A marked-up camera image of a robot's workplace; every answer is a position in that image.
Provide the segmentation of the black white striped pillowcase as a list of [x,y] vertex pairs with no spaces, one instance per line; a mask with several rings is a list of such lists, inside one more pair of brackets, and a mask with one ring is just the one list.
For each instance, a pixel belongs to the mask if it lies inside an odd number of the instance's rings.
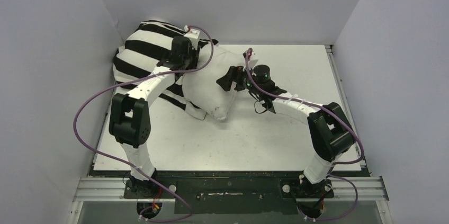
[[[151,74],[164,55],[169,54],[174,37],[183,36],[186,31],[168,22],[158,20],[143,21],[124,45],[118,47],[113,57],[113,75],[120,84]],[[160,98],[182,109],[194,118],[203,120],[206,112],[186,100],[179,79]]]

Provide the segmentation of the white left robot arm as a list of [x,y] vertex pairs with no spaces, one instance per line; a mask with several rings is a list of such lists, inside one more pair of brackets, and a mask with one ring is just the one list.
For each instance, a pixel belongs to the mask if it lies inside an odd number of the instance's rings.
[[109,133],[125,151],[131,176],[139,181],[137,189],[147,198],[158,192],[158,182],[150,178],[156,169],[147,148],[151,131],[149,107],[187,71],[197,69],[199,39],[197,31],[175,37],[170,52],[156,65],[150,78],[112,99]]

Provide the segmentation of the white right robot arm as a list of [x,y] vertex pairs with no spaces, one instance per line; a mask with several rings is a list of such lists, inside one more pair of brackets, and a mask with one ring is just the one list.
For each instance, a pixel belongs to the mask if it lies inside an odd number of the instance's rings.
[[286,115],[309,127],[315,155],[299,176],[300,191],[306,196],[320,191],[320,183],[329,176],[340,156],[356,142],[339,104],[300,100],[276,86],[267,65],[257,65],[250,71],[242,66],[231,66],[216,83],[226,92],[247,90],[265,110]]

